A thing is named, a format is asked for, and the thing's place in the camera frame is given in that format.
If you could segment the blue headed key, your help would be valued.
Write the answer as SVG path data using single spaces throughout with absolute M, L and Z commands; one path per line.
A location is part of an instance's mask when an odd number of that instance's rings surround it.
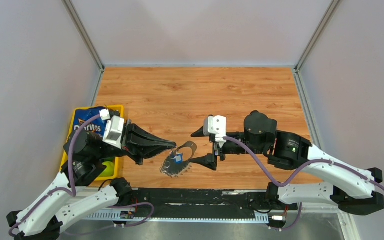
M 173 162 L 175 164 L 181 164 L 184 161 L 184 157 L 182 153 L 178 153 L 173 157 Z

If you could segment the silver metal keyring holder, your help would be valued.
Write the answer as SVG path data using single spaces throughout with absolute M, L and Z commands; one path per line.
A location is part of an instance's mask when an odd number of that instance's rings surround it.
M 191 153 L 185 154 L 183 149 L 190 149 Z M 192 159 L 197 151 L 198 146 L 193 141 L 187 141 L 175 150 L 172 150 L 160 167 L 160 173 L 170 177 L 178 178 L 191 169 L 190 159 Z

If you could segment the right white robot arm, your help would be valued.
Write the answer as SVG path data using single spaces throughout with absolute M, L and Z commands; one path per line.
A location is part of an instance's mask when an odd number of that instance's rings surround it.
M 281 205 L 318 203 L 367 216 L 384 209 L 380 169 L 361 169 L 324 152 L 310 140 L 278 129 L 275 119 L 255 110 L 243 122 L 242 132 L 228 132 L 227 118 L 208 116 L 193 138 L 208 137 L 212 153 L 193 162 L 216 170 L 227 155 L 250 155 L 269 178 L 265 201 Z

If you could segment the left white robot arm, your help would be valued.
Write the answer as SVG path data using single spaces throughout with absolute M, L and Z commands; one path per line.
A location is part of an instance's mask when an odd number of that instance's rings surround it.
M 133 201 L 132 187 L 123 177 L 92 196 L 75 203 L 70 199 L 85 190 L 106 166 L 103 159 L 128 157 L 142 165 L 176 143 L 157 137 L 122 117 L 104 117 L 103 135 L 80 126 L 64 145 L 67 161 L 48 188 L 26 209 L 10 212 L 6 219 L 15 240 L 56 240 L 74 223 L 104 208 L 127 207 Z

